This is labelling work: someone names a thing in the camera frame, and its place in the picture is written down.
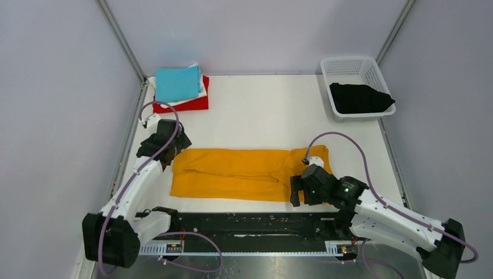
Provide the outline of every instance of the red folded cloth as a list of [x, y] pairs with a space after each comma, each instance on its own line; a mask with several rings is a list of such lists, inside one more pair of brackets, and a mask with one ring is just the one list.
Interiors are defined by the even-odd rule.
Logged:
[[[174, 109], [178, 112], [184, 111], [184, 110], [202, 110], [202, 109], [209, 109], [209, 77], [202, 76], [202, 81], [203, 81], [203, 86], [205, 87], [205, 91], [207, 91], [207, 96], [203, 96], [200, 98], [197, 98], [193, 101], [189, 101], [186, 103], [181, 103], [179, 105], [174, 106]], [[158, 103], [153, 103], [152, 108], [154, 113], [167, 113], [167, 112], [172, 112], [170, 108], [163, 108], [160, 104]]]

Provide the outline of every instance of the black garment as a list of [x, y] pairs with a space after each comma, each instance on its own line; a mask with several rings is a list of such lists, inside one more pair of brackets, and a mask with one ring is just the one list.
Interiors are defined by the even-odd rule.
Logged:
[[384, 112], [395, 103], [390, 95], [368, 85], [332, 83], [329, 87], [337, 112], [343, 114]]

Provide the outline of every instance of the blue folded cloth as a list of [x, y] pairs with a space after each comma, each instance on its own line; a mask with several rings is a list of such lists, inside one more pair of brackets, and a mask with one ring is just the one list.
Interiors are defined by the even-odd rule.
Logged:
[[198, 65], [156, 71], [156, 101], [177, 102], [197, 98], [201, 90]]

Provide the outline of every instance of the white table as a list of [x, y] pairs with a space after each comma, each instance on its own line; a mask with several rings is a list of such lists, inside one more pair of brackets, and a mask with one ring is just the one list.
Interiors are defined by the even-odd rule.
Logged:
[[[152, 100], [148, 90], [145, 102]], [[352, 137], [368, 159], [376, 190], [402, 204], [389, 154], [377, 121], [336, 123], [327, 103], [321, 76], [211, 76], [209, 110], [179, 112], [180, 121], [192, 141], [191, 148], [293, 149], [308, 146], [326, 131], [339, 131]], [[144, 110], [144, 117], [152, 107]], [[172, 113], [162, 116], [173, 118]], [[131, 174], [140, 142], [149, 136], [137, 127], [123, 182]], [[336, 177], [366, 177], [359, 151], [346, 139], [328, 135], [316, 144], [328, 147], [330, 166]], [[293, 208], [289, 202], [258, 202], [235, 199], [197, 199], [170, 196], [172, 167], [156, 180], [141, 210], [164, 206], [179, 212], [323, 212], [336, 211], [330, 205]]]

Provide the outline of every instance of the white wall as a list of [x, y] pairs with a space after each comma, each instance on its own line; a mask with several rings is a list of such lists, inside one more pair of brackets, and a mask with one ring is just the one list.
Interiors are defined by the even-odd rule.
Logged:
[[487, 0], [418, 1], [381, 67], [396, 99], [390, 136], [415, 209], [460, 221], [480, 252], [457, 278], [492, 271], [492, 14]]
[[376, 57], [405, 0], [108, 0], [145, 74], [315, 73], [331, 55]]
[[0, 278], [69, 278], [138, 80], [95, 1], [0, 1]]

